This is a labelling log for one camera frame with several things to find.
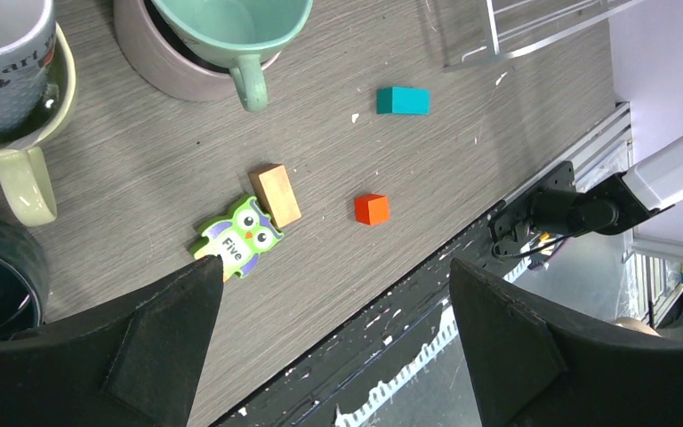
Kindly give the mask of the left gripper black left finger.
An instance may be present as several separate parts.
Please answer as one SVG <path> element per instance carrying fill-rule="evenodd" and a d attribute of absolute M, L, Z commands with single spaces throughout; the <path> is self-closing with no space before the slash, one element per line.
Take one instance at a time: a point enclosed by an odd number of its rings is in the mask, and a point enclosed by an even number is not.
<path fill-rule="evenodd" d="M 0 426 L 184 426 L 218 317 L 208 255 L 0 341 Z"/>

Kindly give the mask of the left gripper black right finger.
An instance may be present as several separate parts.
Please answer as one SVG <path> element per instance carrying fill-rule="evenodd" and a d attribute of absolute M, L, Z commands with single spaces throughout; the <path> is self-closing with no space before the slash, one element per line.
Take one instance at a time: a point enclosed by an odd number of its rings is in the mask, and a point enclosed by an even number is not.
<path fill-rule="evenodd" d="M 683 342 L 584 315 L 453 260 L 450 296 L 485 426 L 683 426 Z"/>

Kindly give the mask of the dark teal mug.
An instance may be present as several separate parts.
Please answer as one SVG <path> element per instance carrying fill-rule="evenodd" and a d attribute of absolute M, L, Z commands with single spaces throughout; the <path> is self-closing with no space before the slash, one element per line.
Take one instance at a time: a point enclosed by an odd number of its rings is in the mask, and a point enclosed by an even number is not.
<path fill-rule="evenodd" d="M 44 323 L 49 291 L 44 249 L 27 228 L 0 220 L 0 341 Z"/>

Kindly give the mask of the light green cream mug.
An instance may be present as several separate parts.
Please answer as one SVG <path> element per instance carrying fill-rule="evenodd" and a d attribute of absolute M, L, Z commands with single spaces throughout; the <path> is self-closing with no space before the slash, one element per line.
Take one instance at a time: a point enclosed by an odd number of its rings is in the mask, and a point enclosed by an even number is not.
<path fill-rule="evenodd" d="M 0 134 L 0 186 L 15 217 L 28 227 L 58 216 L 42 145 L 68 126 L 76 106 L 76 64 L 61 25 L 56 26 L 48 82 L 28 120 L 14 132 Z"/>

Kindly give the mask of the lilac pink mug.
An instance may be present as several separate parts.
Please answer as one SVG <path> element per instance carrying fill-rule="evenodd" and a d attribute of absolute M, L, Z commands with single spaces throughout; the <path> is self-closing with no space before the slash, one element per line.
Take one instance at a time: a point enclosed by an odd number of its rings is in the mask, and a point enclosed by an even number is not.
<path fill-rule="evenodd" d="M 159 91 L 185 101 L 240 98 L 229 71 L 197 57 L 173 32 L 155 1 L 115 1 L 117 42 L 130 65 Z M 262 71 L 279 55 L 261 64 Z"/>

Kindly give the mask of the blue grey small cup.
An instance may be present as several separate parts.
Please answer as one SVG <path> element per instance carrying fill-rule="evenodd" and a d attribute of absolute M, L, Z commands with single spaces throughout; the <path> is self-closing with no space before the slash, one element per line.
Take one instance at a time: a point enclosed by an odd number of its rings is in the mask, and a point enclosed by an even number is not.
<path fill-rule="evenodd" d="M 55 43 L 54 1 L 0 1 L 0 133 L 20 126 L 43 96 Z"/>

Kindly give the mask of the pale green small mug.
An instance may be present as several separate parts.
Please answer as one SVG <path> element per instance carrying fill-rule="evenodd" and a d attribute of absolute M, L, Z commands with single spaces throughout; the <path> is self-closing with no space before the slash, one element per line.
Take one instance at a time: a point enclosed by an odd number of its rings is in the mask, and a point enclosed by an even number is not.
<path fill-rule="evenodd" d="M 267 108 L 261 64 L 295 39 L 311 0 L 163 0 L 153 3 L 177 37 L 200 59 L 231 74 L 244 110 Z"/>

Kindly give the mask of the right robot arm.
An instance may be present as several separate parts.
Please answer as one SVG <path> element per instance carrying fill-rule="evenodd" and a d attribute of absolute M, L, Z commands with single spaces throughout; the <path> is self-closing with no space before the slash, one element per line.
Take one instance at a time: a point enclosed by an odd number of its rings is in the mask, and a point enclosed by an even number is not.
<path fill-rule="evenodd" d="M 683 200 L 683 136 L 586 192 L 542 189 L 529 199 L 539 231 L 574 238 L 620 234 Z"/>

